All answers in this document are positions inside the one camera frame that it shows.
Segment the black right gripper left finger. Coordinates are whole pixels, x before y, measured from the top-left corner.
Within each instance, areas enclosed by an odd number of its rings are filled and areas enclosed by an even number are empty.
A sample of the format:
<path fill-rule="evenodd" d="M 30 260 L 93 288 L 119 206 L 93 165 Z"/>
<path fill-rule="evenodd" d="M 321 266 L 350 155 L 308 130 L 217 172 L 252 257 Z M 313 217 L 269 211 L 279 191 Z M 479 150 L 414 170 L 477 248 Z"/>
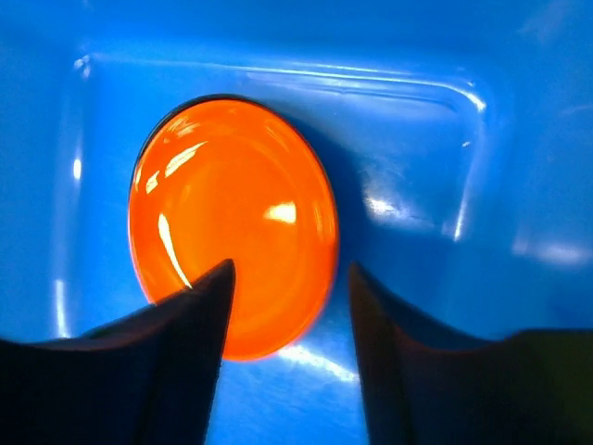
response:
<path fill-rule="evenodd" d="M 1 344 L 5 444 L 204 442 L 235 285 L 222 261 L 81 337 Z"/>

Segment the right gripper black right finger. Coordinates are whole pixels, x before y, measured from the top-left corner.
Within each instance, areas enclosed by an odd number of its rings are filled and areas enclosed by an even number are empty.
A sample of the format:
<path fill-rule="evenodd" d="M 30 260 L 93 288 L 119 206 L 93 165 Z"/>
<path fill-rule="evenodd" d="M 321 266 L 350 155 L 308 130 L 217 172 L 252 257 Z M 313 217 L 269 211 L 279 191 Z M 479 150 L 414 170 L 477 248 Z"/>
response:
<path fill-rule="evenodd" d="M 588 444 L 592 333 L 469 336 L 411 306 L 361 265 L 349 308 L 372 444 Z"/>

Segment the orange plastic plate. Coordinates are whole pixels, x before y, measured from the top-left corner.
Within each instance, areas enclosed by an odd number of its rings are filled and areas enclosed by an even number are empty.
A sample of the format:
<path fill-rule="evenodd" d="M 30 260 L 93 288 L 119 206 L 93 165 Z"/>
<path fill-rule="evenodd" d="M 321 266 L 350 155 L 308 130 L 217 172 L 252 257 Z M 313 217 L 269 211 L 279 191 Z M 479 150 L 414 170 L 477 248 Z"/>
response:
<path fill-rule="evenodd" d="M 127 225 L 152 303 L 233 262 L 228 361 L 302 338 L 334 285 L 339 222 L 322 162 L 293 124 L 247 97 L 200 96 L 157 124 L 133 168 Z"/>

